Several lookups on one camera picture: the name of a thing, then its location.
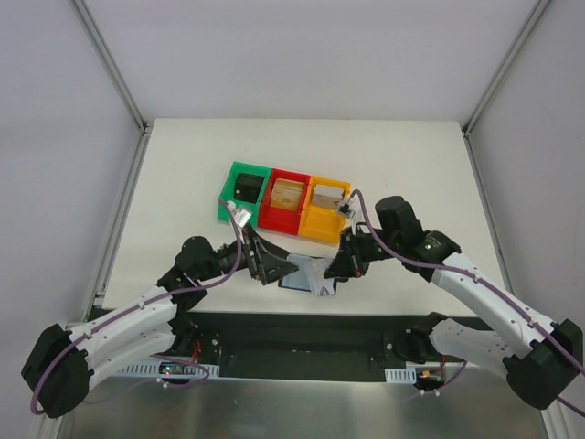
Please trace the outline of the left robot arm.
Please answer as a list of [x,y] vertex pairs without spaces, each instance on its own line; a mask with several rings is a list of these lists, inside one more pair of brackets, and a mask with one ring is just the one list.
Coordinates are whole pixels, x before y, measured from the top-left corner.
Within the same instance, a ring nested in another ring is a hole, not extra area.
[[298,269],[285,249],[250,225],[218,249],[202,236],[187,239],[172,268],[130,304],[70,329],[54,324],[40,333],[21,370],[33,393],[32,413],[59,418],[136,360],[167,350],[185,355],[194,337],[187,312],[235,272],[267,285]]

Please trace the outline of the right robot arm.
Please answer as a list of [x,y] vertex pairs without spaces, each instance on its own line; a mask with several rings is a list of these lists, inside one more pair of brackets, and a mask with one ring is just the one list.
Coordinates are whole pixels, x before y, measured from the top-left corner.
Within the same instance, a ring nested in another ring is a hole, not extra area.
[[438,355],[471,362],[504,379],[524,403],[546,410],[584,372],[584,336],[569,319],[553,320],[496,286],[444,233],[425,230],[401,196],[378,201],[374,228],[363,195],[354,190],[338,202],[338,215],[351,220],[342,230],[327,278],[359,278],[372,262],[395,259],[459,300],[486,330],[465,327],[439,313],[411,329],[403,358],[423,363]]

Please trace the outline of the black leather card holder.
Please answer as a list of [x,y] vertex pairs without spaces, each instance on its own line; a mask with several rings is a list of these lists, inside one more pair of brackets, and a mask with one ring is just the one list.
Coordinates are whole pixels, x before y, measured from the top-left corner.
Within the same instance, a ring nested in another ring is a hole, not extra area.
[[307,274],[311,271],[324,271],[332,260],[332,258],[327,257],[313,257],[291,253],[288,262],[297,264],[299,271],[283,277],[278,282],[278,286],[283,289],[311,293],[307,281]]

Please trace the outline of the silver VIP card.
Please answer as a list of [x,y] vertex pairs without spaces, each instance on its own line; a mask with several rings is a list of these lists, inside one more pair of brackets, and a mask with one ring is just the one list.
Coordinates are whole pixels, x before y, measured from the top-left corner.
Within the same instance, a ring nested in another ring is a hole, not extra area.
[[307,281],[311,293],[316,297],[336,295],[337,280],[325,278],[324,271],[311,271],[307,274]]

